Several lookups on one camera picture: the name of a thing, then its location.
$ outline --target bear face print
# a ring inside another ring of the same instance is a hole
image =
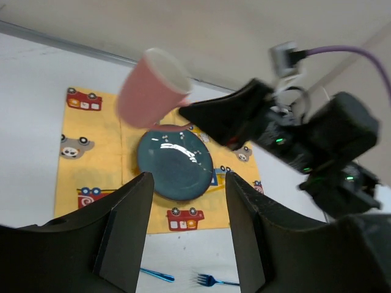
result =
[[[242,146],[240,149],[233,152],[236,157],[242,162],[248,162],[252,155],[252,150],[247,146]]]
[[[86,151],[91,150],[94,145],[95,142],[85,137],[70,139],[61,134],[60,156],[70,160],[79,159]]]

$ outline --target mug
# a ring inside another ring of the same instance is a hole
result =
[[[119,117],[134,128],[158,131],[181,131],[184,126],[159,125],[176,107],[187,106],[185,98],[191,93],[192,84],[188,72],[169,53],[148,49],[129,74],[117,101]]]

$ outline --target fork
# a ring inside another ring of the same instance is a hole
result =
[[[215,278],[213,278],[213,276],[205,275],[202,273],[198,274],[197,283],[199,285],[202,285],[205,287],[212,287],[214,284],[226,284],[226,285],[240,286],[239,283],[232,283],[232,282],[216,280]]]
[[[164,281],[170,282],[170,283],[175,281],[175,278],[172,275],[167,275],[165,273],[155,272],[154,270],[147,270],[142,267],[140,268],[140,271],[143,273],[147,273],[151,276],[157,277],[159,279],[162,279]]]

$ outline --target plate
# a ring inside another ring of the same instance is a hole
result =
[[[137,149],[137,164],[140,171],[152,173],[155,192],[173,201],[201,196],[213,176],[208,149],[188,130],[146,132]]]

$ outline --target placemat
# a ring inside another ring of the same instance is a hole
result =
[[[136,152],[145,130],[130,128],[119,120],[115,99],[110,93],[68,88],[60,137],[56,217],[99,200],[139,173]],[[160,123],[183,125],[187,121],[173,111]],[[231,170],[263,191],[250,144],[229,152],[196,126],[190,130],[211,153],[214,172],[210,187],[200,198],[187,203],[154,194],[148,234],[228,228],[225,174]]]

